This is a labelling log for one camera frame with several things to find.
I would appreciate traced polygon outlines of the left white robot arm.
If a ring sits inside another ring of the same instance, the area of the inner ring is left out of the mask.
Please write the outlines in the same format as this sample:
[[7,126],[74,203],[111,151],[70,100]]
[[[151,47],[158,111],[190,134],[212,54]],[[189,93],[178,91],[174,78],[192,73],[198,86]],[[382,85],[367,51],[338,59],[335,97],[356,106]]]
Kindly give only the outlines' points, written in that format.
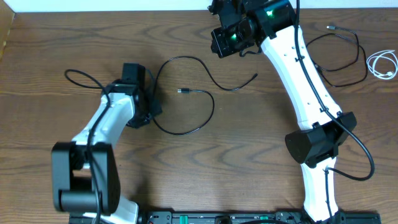
[[125,63],[120,79],[101,90],[99,108],[71,141],[51,153],[53,204],[83,223],[138,223],[138,204],[121,195],[114,148],[125,127],[138,129],[162,112],[146,85],[144,66]]

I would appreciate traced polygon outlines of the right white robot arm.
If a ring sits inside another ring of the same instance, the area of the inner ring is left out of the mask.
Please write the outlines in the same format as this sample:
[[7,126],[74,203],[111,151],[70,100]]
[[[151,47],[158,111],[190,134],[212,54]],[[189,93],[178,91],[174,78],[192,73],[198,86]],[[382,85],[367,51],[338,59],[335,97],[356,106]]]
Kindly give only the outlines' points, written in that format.
[[219,1],[208,10],[221,26],[212,31],[211,50],[225,58],[253,45],[272,63],[294,107],[299,129],[285,136],[302,169],[303,209],[311,223],[341,223],[334,196],[339,146],[356,126],[329,95],[308,54],[299,17],[289,1]]

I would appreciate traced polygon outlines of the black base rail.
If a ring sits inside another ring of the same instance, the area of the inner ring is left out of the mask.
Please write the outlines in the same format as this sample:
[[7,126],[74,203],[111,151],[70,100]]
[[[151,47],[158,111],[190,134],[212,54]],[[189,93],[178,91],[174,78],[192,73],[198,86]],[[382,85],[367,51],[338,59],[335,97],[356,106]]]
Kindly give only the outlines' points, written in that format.
[[[243,223],[291,223],[306,224],[314,221],[305,212],[281,211],[274,213],[177,213],[170,211],[142,212],[137,224],[243,224]],[[381,224],[377,213],[337,212],[323,223]]]

